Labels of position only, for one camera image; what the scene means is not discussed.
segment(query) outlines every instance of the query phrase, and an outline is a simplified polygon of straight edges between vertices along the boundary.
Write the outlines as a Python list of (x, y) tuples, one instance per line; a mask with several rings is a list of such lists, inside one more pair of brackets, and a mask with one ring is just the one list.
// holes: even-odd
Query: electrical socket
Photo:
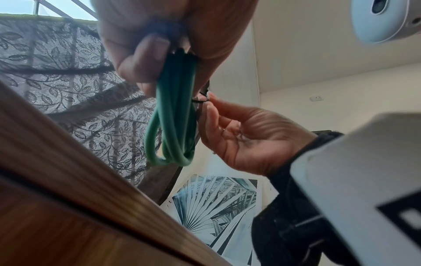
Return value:
[(323, 101), (323, 98), (320, 96), (313, 96), (313, 97), (310, 97), (310, 101), (312, 102)]

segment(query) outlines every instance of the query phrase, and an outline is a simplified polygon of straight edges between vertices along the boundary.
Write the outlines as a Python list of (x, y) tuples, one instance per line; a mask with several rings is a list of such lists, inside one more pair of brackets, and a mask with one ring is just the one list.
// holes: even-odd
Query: poster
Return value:
[(260, 265), (251, 241), (257, 179), (193, 175), (161, 208), (234, 266)]

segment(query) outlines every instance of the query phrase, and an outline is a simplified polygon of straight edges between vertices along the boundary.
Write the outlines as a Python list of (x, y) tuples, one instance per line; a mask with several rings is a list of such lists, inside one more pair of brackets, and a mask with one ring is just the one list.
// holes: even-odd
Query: green cable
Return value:
[[(188, 166), (195, 149), (196, 114), (192, 103), (196, 57), (184, 50), (169, 54), (157, 83), (157, 106), (145, 134), (146, 158), (152, 165), (176, 163)], [(162, 153), (155, 151), (158, 129), (162, 129)]]

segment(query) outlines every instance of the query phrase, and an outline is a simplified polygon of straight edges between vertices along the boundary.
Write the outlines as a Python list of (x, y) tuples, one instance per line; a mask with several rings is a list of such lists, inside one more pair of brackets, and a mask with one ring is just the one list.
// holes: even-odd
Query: hand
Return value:
[(198, 56), (195, 94), (230, 55), (249, 24), (257, 0), (91, 0), (98, 31), (117, 73), (149, 96), (164, 66), (170, 42), (140, 32), (151, 19), (181, 22)]
[(208, 97), (199, 110), (202, 142), (236, 170), (268, 176), (317, 137), (277, 113)]

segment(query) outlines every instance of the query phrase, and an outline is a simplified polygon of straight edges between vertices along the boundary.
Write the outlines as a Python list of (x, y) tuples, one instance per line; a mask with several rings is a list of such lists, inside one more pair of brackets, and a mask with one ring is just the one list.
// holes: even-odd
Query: sheer lace curtain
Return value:
[(146, 172), (143, 137), (155, 100), (115, 72), (25, 72), (110, 66), (96, 34), (89, 21), (0, 15), (0, 79), (138, 186)]

